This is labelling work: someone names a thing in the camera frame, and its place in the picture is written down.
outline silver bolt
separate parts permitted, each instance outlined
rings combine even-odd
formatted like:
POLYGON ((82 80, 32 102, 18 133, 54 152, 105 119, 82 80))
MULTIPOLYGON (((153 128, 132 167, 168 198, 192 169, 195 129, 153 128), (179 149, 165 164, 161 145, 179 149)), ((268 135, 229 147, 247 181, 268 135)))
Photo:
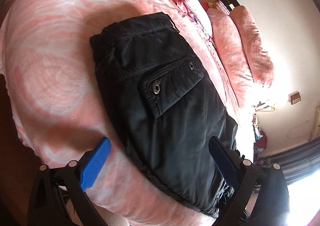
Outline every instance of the silver bolt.
POLYGON ((273 168, 279 170, 281 166, 279 164, 273 164, 273 168))
POLYGON ((75 167, 78 164, 78 162, 76 160, 72 160, 68 163, 68 166, 70 167, 75 167))
POLYGON ((41 165, 40 168, 39 168, 41 171, 44 171, 47 169, 47 166, 46 165, 41 165))
POLYGON ((244 160, 242 161, 242 163, 243 163, 245 166, 250 166, 250 165, 251 165, 251 161, 248 160, 248 159, 244 159, 244 160))

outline folded black pants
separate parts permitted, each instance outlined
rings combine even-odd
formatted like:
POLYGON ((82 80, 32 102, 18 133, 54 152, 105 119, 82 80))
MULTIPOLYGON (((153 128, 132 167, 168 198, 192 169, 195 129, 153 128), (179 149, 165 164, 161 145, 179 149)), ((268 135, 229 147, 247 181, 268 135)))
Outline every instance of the folded black pants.
POLYGON ((113 23, 90 43, 103 103, 127 155, 165 194, 216 217, 226 186, 208 141, 217 136, 235 149, 237 124, 170 17, 113 23))

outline gray curtain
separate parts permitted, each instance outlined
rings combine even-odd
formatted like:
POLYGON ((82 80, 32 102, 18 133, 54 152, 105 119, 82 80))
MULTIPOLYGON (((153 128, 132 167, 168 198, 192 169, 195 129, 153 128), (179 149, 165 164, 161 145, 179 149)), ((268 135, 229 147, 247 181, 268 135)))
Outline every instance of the gray curtain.
POLYGON ((287 185, 303 179, 320 169, 320 137, 287 151, 258 158, 257 166, 281 165, 287 185))

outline drawstring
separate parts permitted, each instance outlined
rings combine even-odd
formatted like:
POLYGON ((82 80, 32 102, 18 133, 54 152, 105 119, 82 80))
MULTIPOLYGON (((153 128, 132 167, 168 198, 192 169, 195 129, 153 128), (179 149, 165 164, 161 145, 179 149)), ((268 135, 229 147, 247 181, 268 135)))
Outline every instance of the drawstring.
POLYGON ((167 16, 170 19, 170 22, 173 24, 174 28, 177 30, 178 33, 180 33, 180 31, 178 30, 178 28, 176 27, 176 24, 174 23, 174 21, 172 21, 171 17, 167 14, 167 16))

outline pink blanket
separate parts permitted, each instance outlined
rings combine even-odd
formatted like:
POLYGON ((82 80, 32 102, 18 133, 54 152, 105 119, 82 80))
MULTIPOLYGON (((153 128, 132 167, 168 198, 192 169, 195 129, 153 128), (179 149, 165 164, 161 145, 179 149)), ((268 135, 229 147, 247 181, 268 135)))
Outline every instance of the pink blanket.
MULTIPOLYGON (((157 189, 125 155, 94 76, 92 35, 113 22, 160 11, 175 22, 229 115, 239 122, 236 98, 215 49, 172 0, 16 0, 0 29, 0 72, 19 137, 49 167, 79 160, 102 136, 110 138, 111 154, 87 190, 94 203, 131 225, 212 225, 212 218, 157 189)), ((240 151, 252 151, 250 135, 241 128, 238 134, 244 134, 237 136, 240 151)))

